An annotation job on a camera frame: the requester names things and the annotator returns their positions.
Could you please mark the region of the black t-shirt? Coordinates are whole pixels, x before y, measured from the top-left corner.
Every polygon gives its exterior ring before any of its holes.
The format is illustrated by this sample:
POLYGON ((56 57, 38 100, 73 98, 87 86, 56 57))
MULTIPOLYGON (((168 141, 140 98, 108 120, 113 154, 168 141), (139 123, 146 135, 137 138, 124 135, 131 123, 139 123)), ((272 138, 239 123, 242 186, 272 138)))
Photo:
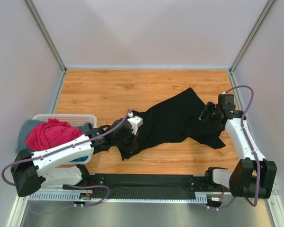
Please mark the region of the black t-shirt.
MULTIPOLYGON (((198 120, 205 103, 192 88, 156 104, 145 112, 133 110, 132 113, 143 119, 143 125, 136 134, 137 148, 134 151, 120 151, 122 159, 129 159, 148 148, 163 143, 180 143, 191 138, 213 149, 225 147, 220 139, 221 130, 213 129, 198 120)), ((106 144, 94 149, 97 154, 116 146, 113 132, 106 136, 106 144)))

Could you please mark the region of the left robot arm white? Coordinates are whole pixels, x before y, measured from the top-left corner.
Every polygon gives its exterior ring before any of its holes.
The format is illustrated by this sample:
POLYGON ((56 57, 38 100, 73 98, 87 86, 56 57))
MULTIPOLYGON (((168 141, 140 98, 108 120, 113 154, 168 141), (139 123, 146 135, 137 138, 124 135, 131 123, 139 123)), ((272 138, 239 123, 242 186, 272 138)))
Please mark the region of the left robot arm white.
POLYGON ((133 116, 117 120, 113 125, 94 128, 87 123, 87 133, 51 149, 17 154, 11 174, 19 197, 29 196, 41 188, 61 186, 63 189, 91 190, 93 179, 85 164, 92 155, 111 147, 133 152, 142 118, 133 116))

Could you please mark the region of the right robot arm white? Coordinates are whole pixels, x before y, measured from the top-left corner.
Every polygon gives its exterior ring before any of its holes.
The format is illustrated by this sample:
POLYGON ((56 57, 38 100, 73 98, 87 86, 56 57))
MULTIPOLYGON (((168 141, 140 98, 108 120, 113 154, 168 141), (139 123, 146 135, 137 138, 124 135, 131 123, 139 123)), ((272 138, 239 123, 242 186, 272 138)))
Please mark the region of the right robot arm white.
POLYGON ((208 102, 199 120, 214 129, 226 131, 238 157, 233 171, 210 167, 208 170, 211 174, 204 178, 205 188, 214 191, 222 185, 230 190, 233 197, 270 198, 277 167, 257 147, 249 131, 246 114, 236 110, 232 102, 208 102))

